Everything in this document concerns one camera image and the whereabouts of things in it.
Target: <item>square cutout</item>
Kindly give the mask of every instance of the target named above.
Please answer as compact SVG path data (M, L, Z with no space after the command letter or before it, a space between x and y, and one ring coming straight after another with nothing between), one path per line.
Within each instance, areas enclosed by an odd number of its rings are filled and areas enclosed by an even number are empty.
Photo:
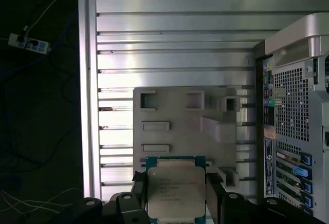
M187 109L205 109L205 93L203 91L189 92L186 94Z
M156 110L157 94L155 91L140 94L140 108Z

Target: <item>perforated metal panel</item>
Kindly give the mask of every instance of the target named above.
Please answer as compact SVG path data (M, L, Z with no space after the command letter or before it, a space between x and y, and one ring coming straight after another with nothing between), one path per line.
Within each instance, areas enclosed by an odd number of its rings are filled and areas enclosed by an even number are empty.
M289 202L290 204L292 204L292 205L294 205L294 206L296 206L296 207L299 208L299 205L298 205L298 204L296 204L295 202L291 201L290 198L286 197L286 196L283 195L281 192L279 192L278 196L279 196L279 198L281 198L281 199L283 199L283 200Z
M289 152L297 154L297 155L300 155L300 153L301 153L301 149L299 147L292 146L292 145L284 143L284 142L277 141L277 146L285 151L289 151Z
M309 140L308 79L302 68L275 74L277 134Z

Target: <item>electrical outlet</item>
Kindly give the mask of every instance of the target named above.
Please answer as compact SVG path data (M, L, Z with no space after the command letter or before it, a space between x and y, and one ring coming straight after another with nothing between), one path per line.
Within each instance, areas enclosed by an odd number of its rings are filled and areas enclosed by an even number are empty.
M23 42L19 42L18 37L19 37L19 35L17 35L17 34L13 34L13 33L10 34L8 45L16 47L16 48L21 48L21 49L25 48L26 50L37 52L37 53L42 53L42 54L46 54L50 49L50 44L48 42L40 41L40 40L33 39L33 38L24 38ZM38 45L33 46L32 43L28 43L31 40L37 41Z

